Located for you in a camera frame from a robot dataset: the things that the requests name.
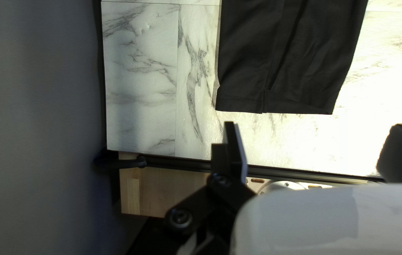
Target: black pants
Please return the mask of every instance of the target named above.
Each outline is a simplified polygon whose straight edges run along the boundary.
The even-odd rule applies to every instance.
[[[223,0],[218,111],[332,114],[368,0]]]

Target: marble tile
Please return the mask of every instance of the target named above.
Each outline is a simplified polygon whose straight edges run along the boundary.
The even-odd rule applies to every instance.
[[[213,109],[218,6],[182,5],[179,12],[176,156],[206,158],[222,123]]]
[[[179,0],[108,0],[108,2],[146,3],[146,4],[178,4]]]
[[[402,12],[402,0],[368,0],[367,10]]]
[[[108,0],[108,2],[220,5],[221,0]]]
[[[178,11],[102,2],[110,150],[174,155]]]
[[[221,5],[221,0],[179,0],[179,4]]]
[[[367,12],[333,115],[215,111],[214,57],[207,50],[215,33],[203,25],[207,21],[192,25],[184,15],[181,9],[176,156],[209,159],[210,144],[221,142],[222,123],[234,121],[249,164],[376,175],[388,131],[402,123],[402,12]]]

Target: wooden board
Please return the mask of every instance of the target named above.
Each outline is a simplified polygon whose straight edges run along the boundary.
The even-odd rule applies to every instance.
[[[119,153],[120,159],[136,154]],[[205,185],[208,173],[155,167],[119,170],[123,213],[164,217],[166,211]]]

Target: marble-patterned surface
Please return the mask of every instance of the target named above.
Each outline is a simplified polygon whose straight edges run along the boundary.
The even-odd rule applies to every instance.
[[[174,155],[178,12],[102,2],[109,149]]]
[[[215,111],[218,6],[103,4],[109,149],[209,159],[234,121],[249,164],[365,176],[402,123],[401,6],[367,11],[333,115],[301,115]]]
[[[146,3],[146,4],[178,4],[179,0],[108,0],[102,2]]]
[[[214,42],[210,38],[208,45]],[[204,66],[213,67],[212,60],[198,64],[198,58],[198,71],[178,74],[178,157],[209,159],[210,144],[221,141],[221,124],[234,121],[249,164],[372,175],[390,127],[402,123],[402,12],[367,12],[333,115],[217,112],[210,99],[213,83],[204,82],[209,75],[198,75]],[[181,100],[180,92],[190,99]]]
[[[368,0],[367,10],[402,12],[402,0]]]
[[[125,3],[154,3],[154,4],[194,4],[194,5],[220,5],[221,0],[107,0],[109,2]]]
[[[182,5],[179,13],[175,154],[181,157],[205,158],[218,136],[209,125],[223,126],[212,110],[218,17],[218,6]]]

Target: bolt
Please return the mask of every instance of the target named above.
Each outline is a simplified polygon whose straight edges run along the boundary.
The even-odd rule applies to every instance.
[[[223,187],[228,187],[231,184],[231,181],[229,180],[229,178],[226,176],[222,176],[222,175],[215,176],[214,181],[216,181],[218,184],[220,184]]]
[[[184,209],[173,209],[170,219],[173,226],[184,228],[192,222],[192,214]]]

